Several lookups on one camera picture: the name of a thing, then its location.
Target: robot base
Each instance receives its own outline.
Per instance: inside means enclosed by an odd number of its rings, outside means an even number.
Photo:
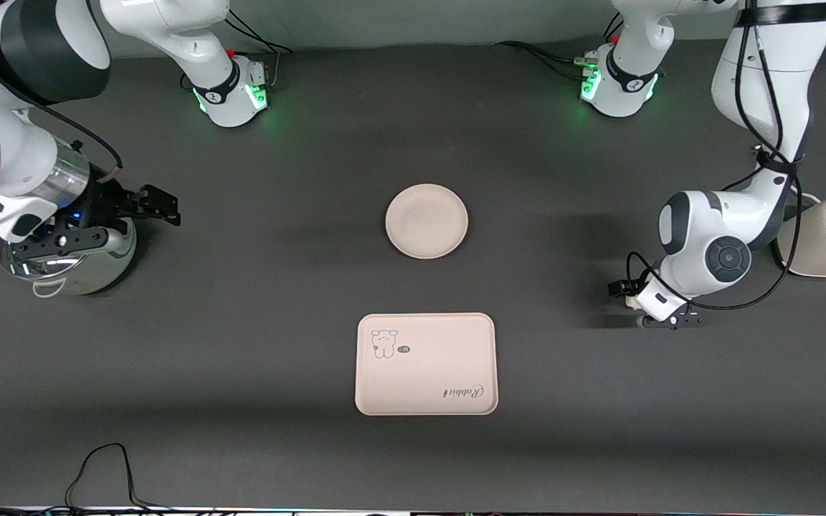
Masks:
[[[243,56],[232,58],[240,69],[240,84],[230,93],[225,102],[211,104],[199,97],[199,108],[209,115],[210,120],[223,128],[243,126],[266,109],[269,91],[266,88],[266,69],[262,62],[253,62]]]
[[[606,43],[597,49],[586,52],[584,55],[586,59],[597,59],[599,64],[597,68],[594,68],[591,75],[586,78],[586,82],[583,82],[579,98],[593,105],[594,109],[597,109],[603,115],[614,118],[629,117],[629,115],[639,111],[642,105],[652,98],[652,91],[658,81],[658,75],[656,73],[655,78],[648,85],[642,84],[642,80],[640,80],[640,88],[636,92],[623,91],[620,82],[613,78],[613,75],[607,71],[607,66],[604,64],[607,61],[607,55],[613,48],[613,43]]]

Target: green led light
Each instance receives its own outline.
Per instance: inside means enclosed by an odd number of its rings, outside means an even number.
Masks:
[[[262,86],[244,85],[244,91],[253,102],[253,107],[258,110],[266,108],[266,91]]]
[[[206,105],[203,105],[203,99],[199,97],[196,88],[193,89],[193,95],[196,97],[196,101],[199,102],[199,110],[206,113]]]
[[[658,82],[658,73],[655,73],[655,77],[652,78],[652,85],[649,86],[649,92],[645,94],[645,99],[649,100],[652,98],[652,93],[655,91],[655,83]]]
[[[597,86],[601,84],[601,71],[594,71],[594,74],[591,77],[588,77],[586,81],[590,82],[590,85],[586,85],[582,88],[582,97],[586,100],[591,100],[597,92]]]

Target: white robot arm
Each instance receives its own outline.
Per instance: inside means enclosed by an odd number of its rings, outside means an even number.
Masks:
[[[641,290],[629,285],[626,299],[656,320],[666,320],[693,297],[741,280],[751,250],[776,238],[802,156],[811,118],[807,88],[826,46],[826,0],[746,5],[718,63],[712,97],[763,149],[744,190],[684,191],[665,204],[658,226],[667,255],[647,271]]]
[[[262,63],[229,56],[207,27],[226,19],[229,0],[101,0],[108,23],[171,56],[193,82],[200,108],[226,128],[267,107]]]
[[[652,97],[657,70],[675,42],[669,16],[713,14],[735,0],[610,0],[623,17],[619,44],[606,42],[584,55],[593,65],[579,98],[609,117],[629,117]]]
[[[27,117],[30,105],[100,94],[109,66],[87,2],[0,0],[0,238],[27,257],[108,251],[129,216],[180,223],[173,196],[104,181],[108,173],[77,146]],[[70,231],[98,233],[99,245],[56,244]]]

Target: pot handle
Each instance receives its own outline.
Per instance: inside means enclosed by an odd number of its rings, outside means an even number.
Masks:
[[[56,296],[62,292],[62,288],[66,285],[66,278],[54,279],[52,281],[35,281],[34,282],[34,296],[46,300],[48,297]]]

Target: round plate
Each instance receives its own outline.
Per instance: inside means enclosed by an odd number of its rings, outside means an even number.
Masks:
[[[420,260],[455,250],[467,234],[467,209],[444,186],[410,186],[397,194],[384,218],[387,237],[400,252]]]

